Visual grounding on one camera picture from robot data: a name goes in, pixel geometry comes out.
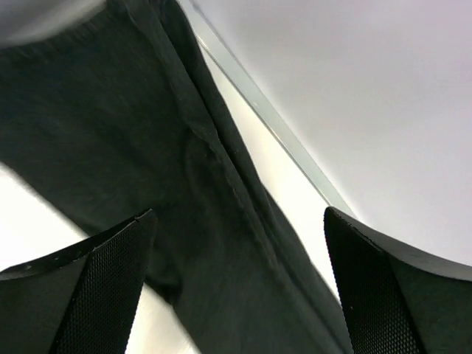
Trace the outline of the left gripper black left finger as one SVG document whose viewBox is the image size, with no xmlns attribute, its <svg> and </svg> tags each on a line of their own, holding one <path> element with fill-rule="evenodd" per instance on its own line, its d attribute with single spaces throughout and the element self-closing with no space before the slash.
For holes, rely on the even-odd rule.
<svg viewBox="0 0 472 354">
<path fill-rule="evenodd" d="M 3 270 L 1 352 L 125 352 L 156 225 L 149 209 Z"/>
</svg>

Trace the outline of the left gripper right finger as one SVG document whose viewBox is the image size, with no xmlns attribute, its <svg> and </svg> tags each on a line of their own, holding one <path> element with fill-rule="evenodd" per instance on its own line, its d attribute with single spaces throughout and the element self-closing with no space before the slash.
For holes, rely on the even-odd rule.
<svg viewBox="0 0 472 354">
<path fill-rule="evenodd" d="M 324 234 L 355 353 L 470 353 L 471 267 L 334 207 Z"/>
</svg>

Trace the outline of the black trousers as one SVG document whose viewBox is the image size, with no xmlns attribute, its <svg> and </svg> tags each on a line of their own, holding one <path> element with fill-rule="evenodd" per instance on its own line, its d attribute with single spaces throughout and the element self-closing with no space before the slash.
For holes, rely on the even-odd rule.
<svg viewBox="0 0 472 354">
<path fill-rule="evenodd" d="M 146 280 L 202 353 L 350 353 L 176 1 L 1 50 L 1 161 L 89 235 L 153 209 Z"/>
</svg>

